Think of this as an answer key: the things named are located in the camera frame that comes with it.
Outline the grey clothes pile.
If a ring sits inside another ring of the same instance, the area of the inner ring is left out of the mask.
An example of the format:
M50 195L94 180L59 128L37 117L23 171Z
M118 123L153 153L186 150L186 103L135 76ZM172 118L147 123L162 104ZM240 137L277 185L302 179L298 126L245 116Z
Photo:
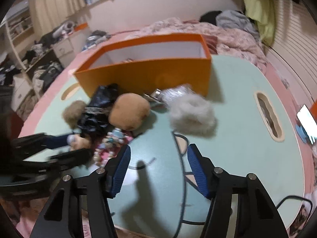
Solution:
M240 29L251 34L256 41L260 41L260 33L256 25L240 11L226 10L215 18L218 27L223 29Z

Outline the orange cardboard box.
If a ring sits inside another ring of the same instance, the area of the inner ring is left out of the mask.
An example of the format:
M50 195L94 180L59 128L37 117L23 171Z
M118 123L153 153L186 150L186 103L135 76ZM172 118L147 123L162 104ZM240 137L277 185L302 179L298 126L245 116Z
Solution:
M206 96L210 75L206 42L201 35L189 33L143 36L102 46L74 73L89 97L99 86L112 83L121 93L139 95L189 84Z

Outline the black lace fabric bundle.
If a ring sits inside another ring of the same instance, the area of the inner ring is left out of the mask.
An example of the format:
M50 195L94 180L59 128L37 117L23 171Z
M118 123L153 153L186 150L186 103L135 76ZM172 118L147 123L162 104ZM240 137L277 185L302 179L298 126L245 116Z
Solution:
M82 138L90 138L92 141L106 134L109 124L109 115L119 96L118 84L99 86L89 104L84 108L77 122L81 130Z

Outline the dark red pillow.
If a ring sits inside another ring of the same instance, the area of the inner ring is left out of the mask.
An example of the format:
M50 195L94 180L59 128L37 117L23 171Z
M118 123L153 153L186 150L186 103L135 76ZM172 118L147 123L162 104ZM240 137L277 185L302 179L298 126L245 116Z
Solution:
M218 38L216 36L204 36L204 40L210 51L210 54L217 55Z

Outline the clear plastic bag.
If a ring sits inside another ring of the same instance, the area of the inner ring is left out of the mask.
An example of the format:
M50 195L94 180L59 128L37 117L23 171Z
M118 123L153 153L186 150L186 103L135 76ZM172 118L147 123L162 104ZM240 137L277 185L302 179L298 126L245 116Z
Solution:
M168 88L164 90L157 89L158 100L163 103L165 106L169 107L171 103L184 95L193 94L193 90L191 89L191 85L182 84L174 88Z

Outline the tan round plush toy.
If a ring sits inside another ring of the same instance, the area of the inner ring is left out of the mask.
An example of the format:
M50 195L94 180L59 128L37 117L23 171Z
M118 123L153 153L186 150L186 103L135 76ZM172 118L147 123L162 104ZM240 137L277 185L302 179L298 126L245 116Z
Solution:
M150 103L136 93L120 95L109 114L109 123L121 130L139 128L150 114Z

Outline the brown fur pompom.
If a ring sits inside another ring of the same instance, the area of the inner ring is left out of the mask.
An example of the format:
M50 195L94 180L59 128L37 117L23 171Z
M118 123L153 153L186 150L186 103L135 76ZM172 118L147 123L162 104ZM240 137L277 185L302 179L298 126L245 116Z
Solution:
M63 110L62 118L72 130L77 128L77 123L79 119L81 119L81 115L85 111L86 106L87 104L84 101L77 100Z

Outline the white drawer cabinet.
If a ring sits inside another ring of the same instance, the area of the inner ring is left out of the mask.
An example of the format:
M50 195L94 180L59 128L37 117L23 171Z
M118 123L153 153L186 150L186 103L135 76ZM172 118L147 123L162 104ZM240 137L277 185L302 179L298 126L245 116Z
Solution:
M87 37L91 34L91 29L87 22L77 25L61 41L53 46L53 50L58 59L68 55L75 57L85 45Z

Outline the big-head doll figure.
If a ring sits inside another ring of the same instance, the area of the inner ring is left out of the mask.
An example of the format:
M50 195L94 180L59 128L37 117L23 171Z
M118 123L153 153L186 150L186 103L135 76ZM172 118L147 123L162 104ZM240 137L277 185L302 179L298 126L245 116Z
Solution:
M67 143L70 146L71 151L89 149L91 147L91 141L89 139L82 138L79 134L70 134L67 137Z

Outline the pink floral quilt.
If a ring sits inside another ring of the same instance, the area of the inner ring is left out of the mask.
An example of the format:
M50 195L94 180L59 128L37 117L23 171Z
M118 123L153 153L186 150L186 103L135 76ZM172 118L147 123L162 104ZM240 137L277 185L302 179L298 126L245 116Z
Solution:
M129 35L128 39L143 36L191 33L218 38L218 55L241 58L254 64L262 73L266 72L268 61L254 37L240 29L223 29L210 23L183 22L179 18L157 21Z

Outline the yellow-green hanging cloth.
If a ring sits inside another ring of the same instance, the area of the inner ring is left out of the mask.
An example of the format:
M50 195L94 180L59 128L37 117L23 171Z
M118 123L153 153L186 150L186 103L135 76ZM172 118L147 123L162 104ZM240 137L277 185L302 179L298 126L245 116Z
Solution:
M243 0L245 15L254 20L261 42L271 46L275 40L276 14L273 0Z

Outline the black garment on bed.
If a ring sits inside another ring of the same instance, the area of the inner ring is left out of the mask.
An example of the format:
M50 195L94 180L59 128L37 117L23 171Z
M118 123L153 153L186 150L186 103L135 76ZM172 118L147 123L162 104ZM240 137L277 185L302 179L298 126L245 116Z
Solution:
M205 14L203 14L199 21L201 23L210 23L210 24L213 24L213 25L216 25L216 17L221 14L222 11L209 11L209 12L206 12Z

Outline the smartphone on stand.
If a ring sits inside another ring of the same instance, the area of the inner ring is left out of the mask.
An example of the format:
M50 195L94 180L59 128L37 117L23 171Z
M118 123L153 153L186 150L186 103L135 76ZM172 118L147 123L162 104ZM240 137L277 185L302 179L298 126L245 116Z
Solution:
M316 121L306 105L303 105L297 112L297 118L301 124L301 129L313 145L316 142Z

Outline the blue phone stand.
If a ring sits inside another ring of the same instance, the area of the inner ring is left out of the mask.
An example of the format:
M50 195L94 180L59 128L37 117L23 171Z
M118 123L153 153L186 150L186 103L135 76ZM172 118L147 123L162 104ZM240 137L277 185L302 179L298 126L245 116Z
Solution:
M305 128L302 125L296 124L296 131L303 143L309 143L311 145L313 144L311 137L307 134Z

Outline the white fur pompom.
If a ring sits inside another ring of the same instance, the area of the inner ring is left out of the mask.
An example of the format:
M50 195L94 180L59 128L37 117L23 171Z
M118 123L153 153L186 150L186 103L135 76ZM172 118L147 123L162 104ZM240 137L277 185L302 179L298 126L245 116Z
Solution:
M192 135L209 135L216 126L212 104L193 93L176 98L171 103L169 122L177 132Z

